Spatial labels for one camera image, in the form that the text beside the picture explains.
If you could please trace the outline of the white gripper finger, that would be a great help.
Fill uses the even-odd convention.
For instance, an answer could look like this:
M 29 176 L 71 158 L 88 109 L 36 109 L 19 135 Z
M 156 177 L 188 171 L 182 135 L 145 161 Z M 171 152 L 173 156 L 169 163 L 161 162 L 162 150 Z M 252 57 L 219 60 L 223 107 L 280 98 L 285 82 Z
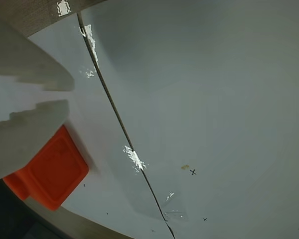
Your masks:
M 75 80 L 65 67 L 1 18 L 0 76 L 40 84 L 46 91 L 75 88 Z
M 67 100 L 36 104 L 0 121 L 0 179 L 23 168 L 45 146 L 69 115 Z

